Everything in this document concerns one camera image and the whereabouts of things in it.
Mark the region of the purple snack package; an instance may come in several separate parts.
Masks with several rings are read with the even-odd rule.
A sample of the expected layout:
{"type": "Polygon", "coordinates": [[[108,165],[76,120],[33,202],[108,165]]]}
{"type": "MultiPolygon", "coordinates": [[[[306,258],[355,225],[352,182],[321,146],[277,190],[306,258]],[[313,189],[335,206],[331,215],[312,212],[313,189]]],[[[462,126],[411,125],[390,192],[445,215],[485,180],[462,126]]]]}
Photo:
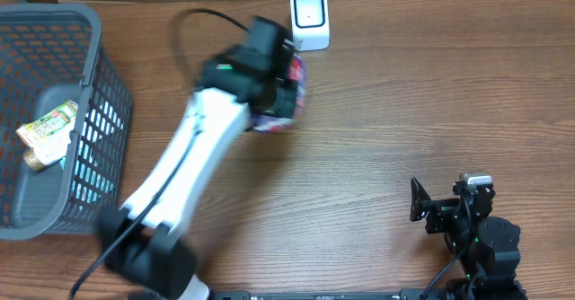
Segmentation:
{"type": "Polygon", "coordinates": [[[305,106],[306,76],[306,65],[302,58],[298,54],[295,54],[287,76],[288,81],[295,86],[295,98],[293,99],[295,106],[291,109],[293,115],[286,118],[253,114],[252,130],[261,133],[271,133],[292,126],[297,118],[301,116],[305,106]]]}

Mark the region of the white tube gold cap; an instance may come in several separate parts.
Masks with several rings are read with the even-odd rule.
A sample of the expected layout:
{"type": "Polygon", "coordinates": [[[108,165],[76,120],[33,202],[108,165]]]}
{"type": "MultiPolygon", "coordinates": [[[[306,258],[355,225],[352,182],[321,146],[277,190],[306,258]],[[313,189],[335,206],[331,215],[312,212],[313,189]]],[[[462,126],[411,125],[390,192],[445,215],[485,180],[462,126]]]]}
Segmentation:
{"type": "Polygon", "coordinates": [[[70,132],[71,128],[64,128],[43,143],[29,149],[23,154],[24,162],[34,171],[41,171],[58,162],[66,156],[68,145],[71,143],[70,132]]]}

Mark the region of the green yellow drink carton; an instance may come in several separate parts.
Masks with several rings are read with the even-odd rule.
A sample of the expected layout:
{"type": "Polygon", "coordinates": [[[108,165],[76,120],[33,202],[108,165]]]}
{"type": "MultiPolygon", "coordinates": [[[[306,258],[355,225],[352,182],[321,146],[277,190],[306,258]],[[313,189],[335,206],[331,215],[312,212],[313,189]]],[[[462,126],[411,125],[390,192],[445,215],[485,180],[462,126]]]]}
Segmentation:
{"type": "Polygon", "coordinates": [[[31,123],[21,125],[17,136],[29,148],[35,148],[49,140],[63,136],[75,125],[78,104],[67,100],[31,123]]]}

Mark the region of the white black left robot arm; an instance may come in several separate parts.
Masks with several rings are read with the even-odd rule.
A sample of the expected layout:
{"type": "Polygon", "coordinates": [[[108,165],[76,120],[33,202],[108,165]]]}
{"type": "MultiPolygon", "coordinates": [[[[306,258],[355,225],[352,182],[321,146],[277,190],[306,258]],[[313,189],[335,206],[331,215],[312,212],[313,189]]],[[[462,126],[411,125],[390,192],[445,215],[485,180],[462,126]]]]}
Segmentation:
{"type": "Polygon", "coordinates": [[[187,233],[204,189],[244,132],[290,126],[305,100],[305,68],[290,32],[257,16],[241,45],[202,67],[181,123],[155,168],[115,212],[101,213],[94,262],[148,289],[148,299],[210,299],[187,233]]]}

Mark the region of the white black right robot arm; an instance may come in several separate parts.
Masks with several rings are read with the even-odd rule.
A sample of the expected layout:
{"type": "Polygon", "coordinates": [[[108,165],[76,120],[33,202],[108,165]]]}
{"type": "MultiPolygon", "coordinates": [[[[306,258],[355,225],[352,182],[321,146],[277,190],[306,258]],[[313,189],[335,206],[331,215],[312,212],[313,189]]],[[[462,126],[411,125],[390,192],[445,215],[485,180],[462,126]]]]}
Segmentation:
{"type": "Polygon", "coordinates": [[[428,234],[443,234],[454,257],[418,294],[419,299],[525,299],[516,281],[520,227],[492,216],[496,195],[487,173],[462,172],[451,199],[432,199],[411,178],[412,222],[424,219],[428,234]]]}

